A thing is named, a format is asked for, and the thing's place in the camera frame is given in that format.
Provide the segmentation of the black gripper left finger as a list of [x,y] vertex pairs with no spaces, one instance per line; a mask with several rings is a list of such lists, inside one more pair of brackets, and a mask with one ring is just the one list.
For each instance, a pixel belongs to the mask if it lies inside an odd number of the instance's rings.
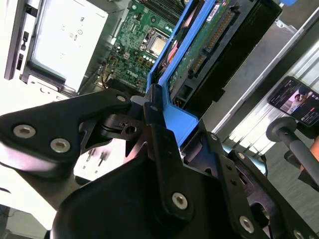
[[163,116],[162,87],[153,84],[144,102],[107,89],[0,118],[1,164],[59,179],[79,156],[112,139],[126,141],[126,163],[77,190],[63,211],[88,207],[107,215],[145,206],[159,217],[191,220],[194,205],[174,133]]

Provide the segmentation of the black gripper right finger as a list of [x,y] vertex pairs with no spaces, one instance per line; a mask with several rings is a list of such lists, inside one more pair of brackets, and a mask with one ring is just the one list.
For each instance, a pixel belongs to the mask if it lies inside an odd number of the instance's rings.
[[232,231],[241,239],[316,239],[318,236],[286,199],[239,151],[224,152],[220,139],[198,124],[206,155],[201,170],[210,169],[222,189]]

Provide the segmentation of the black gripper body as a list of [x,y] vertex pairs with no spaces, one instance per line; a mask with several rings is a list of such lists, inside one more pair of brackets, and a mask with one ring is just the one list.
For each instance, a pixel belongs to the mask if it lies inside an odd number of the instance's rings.
[[221,187],[206,173],[184,167],[195,205],[191,222],[161,213],[156,168],[135,159],[86,184],[61,204],[53,239],[232,239]]

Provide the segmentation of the person's hand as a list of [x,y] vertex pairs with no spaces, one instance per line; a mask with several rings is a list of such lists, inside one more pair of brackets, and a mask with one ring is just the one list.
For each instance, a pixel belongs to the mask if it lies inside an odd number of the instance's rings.
[[313,156],[319,161],[319,136],[314,140],[313,144],[310,147],[310,151]]

